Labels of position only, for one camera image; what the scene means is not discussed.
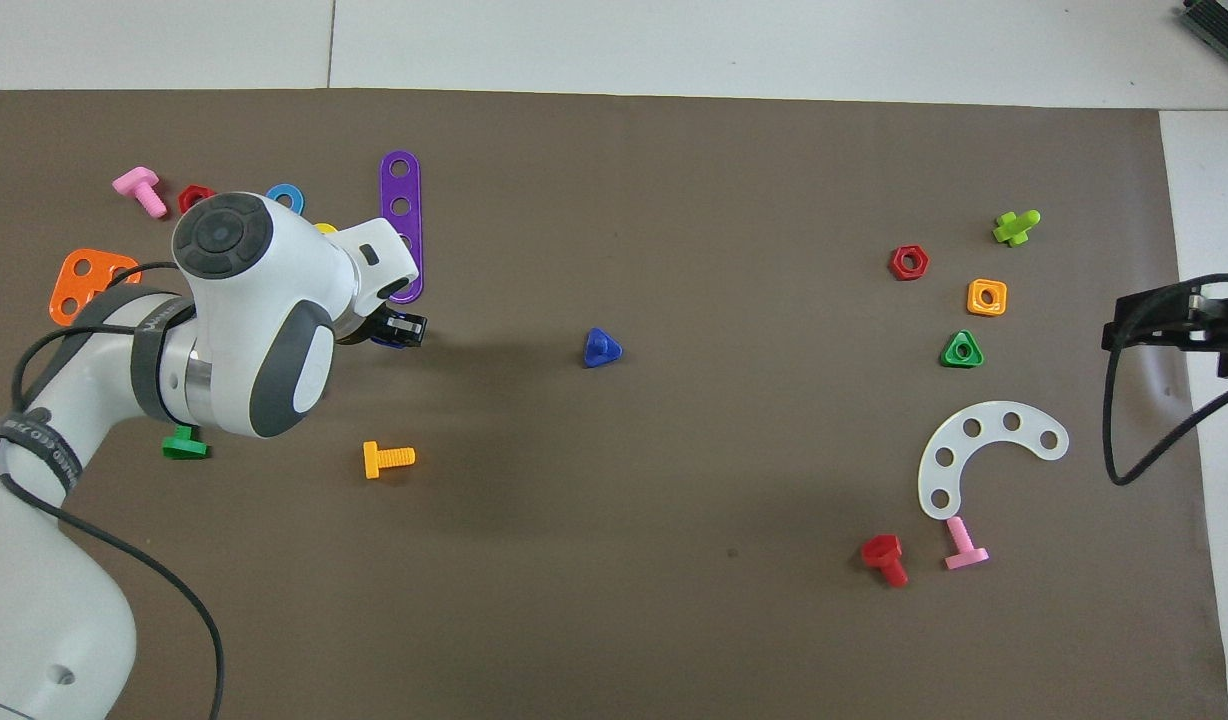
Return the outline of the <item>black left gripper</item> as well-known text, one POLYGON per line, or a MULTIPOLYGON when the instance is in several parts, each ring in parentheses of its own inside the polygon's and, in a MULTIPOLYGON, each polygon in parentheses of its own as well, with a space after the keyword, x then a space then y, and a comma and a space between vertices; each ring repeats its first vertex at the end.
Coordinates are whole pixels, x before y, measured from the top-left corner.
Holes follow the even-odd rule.
POLYGON ((425 342, 429 319, 421 315, 395 313, 391 307, 377 307, 352 332, 343 335, 343 345, 375 342, 393 348, 418 348, 425 342))

